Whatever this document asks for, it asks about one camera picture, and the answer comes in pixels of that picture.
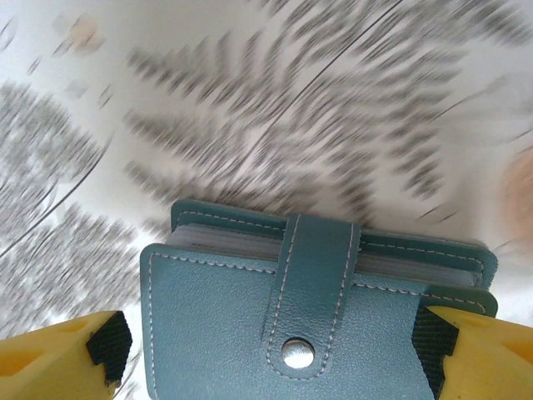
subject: leaf pattern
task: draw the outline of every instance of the leaf pattern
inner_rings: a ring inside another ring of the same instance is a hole
[[[438,129],[431,123],[444,112],[440,104],[450,93],[447,85],[461,73],[461,44],[492,38],[521,45],[531,38],[531,28],[515,9],[499,0],[301,0],[290,12],[282,12],[290,2],[258,3],[271,17],[286,15],[283,29],[270,43],[262,31],[249,37],[237,67],[229,52],[230,33],[218,40],[213,62],[207,39],[201,41],[194,51],[201,60],[196,67],[189,67],[187,47],[171,63],[164,60],[172,56],[139,50],[130,57],[138,74],[146,78],[147,71],[153,72],[149,77],[168,81],[171,90],[180,89],[182,96],[197,96],[198,102],[210,103],[213,112],[222,111],[218,127],[225,118],[232,125],[225,130],[197,129],[202,133],[196,135],[190,129],[178,133],[166,128],[166,135],[173,131],[174,142],[180,143],[173,154],[190,160],[205,177],[215,173],[235,181],[251,174],[254,181],[267,183],[283,169],[321,165],[331,170],[328,160],[338,148],[347,149],[348,160],[361,146],[372,153],[368,146],[384,140],[392,145],[386,155],[396,160],[392,173],[405,177],[405,189],[414,197],[429,198],[442,185],[439,148],[433,141]],[[296,55],[282,62],[286,52]],[[329,72],[339,57],[349,59],[353,68]],[[310,82],[301,80],[302,72],[323,62],[327,65]],[[202,88],[195,95],[197,87]],[[244,130],[262,130],[259,139],[240,134],[245,144],[238,152],[245,157],[229,150],[236,143],[236,121]],[[162,134],[148,140],[171,142]],[[322,157],[311,155],[316,152]],[[247,160],[252,170],[245,167]]]
[[[11,18],[0,29],[0,53],[6,50],[17,33],[17,19]]]
[[[0,337],[138,300],[134,237],[131,228],[89,217],[78,205],[57,226],[33,230],[15,247],[16,257],[0,258]]]
[[[9,82],[0,87],[0,138],[0,338],[136,301],[131,228],[77,204],[58,222],[47,218],[106,148],[51,97]],[[57,200],[60,183],[75,184]]]
[[[321,191],[316,175],[292,174],[278,176],[263,187],[254,187],[249,177],[232,185],[220,185],[217,179],[195,174],[179,177],[165,176],[152,172],[138,163],[127,167],[128,176],[153,200],[170,207],[180,198],[246,207],[252,210],[287,215],[293,212],[309,212],[316,204]],[[158,237],[164,238],[170,224],[166,221],[149,219],[145,226]]]
[[[204,39],[196,46],[194,55],[188,47],[177,55],[165,56],[137,49],[128,64],[143,79],[155,78],[157,85],[167,85],[170,93],[179,91],[183,97],[194,96],[198,103],[208,102],[213,109],[224,106],[235,119],[254,125],[268,123],[280,112],[273,112],[268,106],[292,92],[296,78],[293,66],[288,66],[285,73],[278,72],[285,34],[282,32],[270,43],[264,56],[259,53],[262,32],[253,34],[243,46],[237,67],[231,61],[231,40],[230,32],[222,36],[214,57],[207,54],[208,41]]]
[[[46,212],[59,183],[90,171],[102,149],[73,126],[67,111],[29,87],[0,87],[0,248]]]

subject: patterned fabric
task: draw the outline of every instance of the patterned fabric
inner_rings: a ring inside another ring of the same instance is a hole
[[[7,0],[0,338],[102,309],[195,198],[486,243],[533,325],[526,0]]]

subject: fern print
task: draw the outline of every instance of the fern print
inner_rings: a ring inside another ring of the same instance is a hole
[[[212,117],[144,116],[127,124],[204,180],[250,183],[244,192],[285,171],[314,172],[320,190],[338,193],[348,215],[364,222],[381,160],[393,161],[390,172],[412,197],[440,191],[434,121],[461,73],[463,45],[517,47],[533,33],[502,0],[246,3],[279,22],[274,35],[260,29],[236,52],[228,32],[167,55],[137,49],[129,59],[140,78],[208,105]],[[176,128],[184,118],[188,132]]]
[[[278,72],[284,35],[270,44],[258,62],[261,40],[261,31],[247,40],[236,66],[231,61],[230,32],[213,46],[204,39],[193,49],[184,47],[167,55],[136,49],[130,55],[129,65],[135,68],[136,75],[164,85],[169,93],[193,96],[197,103],[209,103],[212,109],[226,109],[236,120],[260,125],[279,115],[283,104],[291,98],[295,83],[293,66]]]
[[[143,192],[165,208],[170,208],[180,198],[191,198],[278,215],[308,213],[324,189],[315,174],[286,172],[263,187],[254,186],[250,177],[221,185],[213,177],[192,173],[164,175],[135,162],[127,166],[127,174]],[[170,232],[170,223],[152,218],[145,221],[145,228],[163,239]]]
[[[76,204],[58,225],[34,229],[0,259],[0,337],[137,301],[134,237],[121,222]]]
[[[75,183],[105,152],[67,111],[29,87],[0,87],[0,248],[19,238],[57,200],[59,183]]]
[[[0,87],[0,138],[0,338],[135,302],[130,227],[78,205],[48,218],[106,147],[51,97],[9,82]],[[71,187],[61,198],[60,184]]]
[[[17,33],[17,19],[11,18],[0,29],[0,53],[6,50],[12,43]]]

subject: metal snap button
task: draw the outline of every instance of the metal snap button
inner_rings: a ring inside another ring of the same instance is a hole
[[[283,362],[290,368],[309,367],[315,359],[315,349],[303,339],[290,339],[281,348]]]

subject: card holder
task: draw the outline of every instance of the card holder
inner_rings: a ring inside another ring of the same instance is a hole
[[[191,224],[177,227],[166,244],[200,253],[277,261],[282,240]],[[358,253],[357,271],[363,274],[465,287],[478,287],[481,283],[479,272],[442,267],[427,262],[399,260],[397,257],[363,252],[361,248],[358,249]]]
[[[431,399],[411,345],[419,306],[496,314],[486,290],[496,259],[481,247],[192,201],[172,208],[172,230],[183,225],[281,239],[281,253],[269,261],[171,244],[142,252],[147,386],[155,399]],[[480,279],[462,287],[359,273],[357,258],[366,253]],[[288,348],[307,351],[311,362],[292,367]]]

